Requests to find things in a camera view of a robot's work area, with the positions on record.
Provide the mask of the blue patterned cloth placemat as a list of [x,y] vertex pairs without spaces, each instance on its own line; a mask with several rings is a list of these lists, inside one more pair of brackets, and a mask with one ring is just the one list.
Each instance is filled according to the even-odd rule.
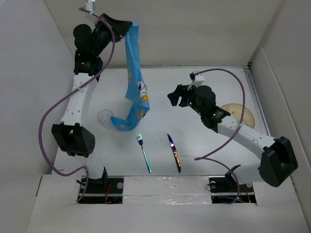
[[113,126],[121,132],[133,130],[150,110],[147,85],[140,69],[139,25],[135,22],[125,35],[125,52],[128,79],[125,98],[132,106],[126,119],[111,117]]

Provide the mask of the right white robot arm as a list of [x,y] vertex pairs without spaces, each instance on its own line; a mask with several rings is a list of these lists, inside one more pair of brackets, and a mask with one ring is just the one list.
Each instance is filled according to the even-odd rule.
[[273,138],[240,124],[229,112],[216,105],[216,95],[209,86],[189,88],[178,85],[168,94],[172,106],[189,106],[201,117],[202,123],[209,129],[228,136],[260,160],[259,163],[233,168],[233,175],[225,178],[225,186],[236,191],[245,183],[266,182],[279,187],[297,170],[298,162],[289,139]]

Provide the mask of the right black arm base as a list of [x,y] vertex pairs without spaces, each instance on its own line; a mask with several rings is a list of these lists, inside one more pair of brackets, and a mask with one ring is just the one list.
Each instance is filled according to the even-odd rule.
[[256,204],[253,182],[259,181],[258,164],[236,165],[224,175],[209,175],[206,190],[211,193],[212,203]]

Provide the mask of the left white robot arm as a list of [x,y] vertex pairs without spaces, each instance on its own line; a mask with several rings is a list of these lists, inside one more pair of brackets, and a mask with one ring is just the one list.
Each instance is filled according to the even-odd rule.
[[95,136],[84,127],[84,122],[100,78],[99,72],[104,66],[100,54],[111,41],[121,41],[132,25],[131,21],[116,20],[102,14],[94,29],[86,24],[74,28],[76,52],[72,89],[75,93],[70,96],[60,123],[52,126],[52,134],[60,150],[85,163],[89,178],[83,178],[81,184],[91,184],[100,193],[108,188],[107,172],[92,154]]

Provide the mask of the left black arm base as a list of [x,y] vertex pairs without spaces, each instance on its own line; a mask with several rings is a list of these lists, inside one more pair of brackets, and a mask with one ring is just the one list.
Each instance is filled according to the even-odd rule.
[[86,189],[80,186],[77,197],[79,204],[122,204],[124,177],[109,176],[103,187],[88,183]]

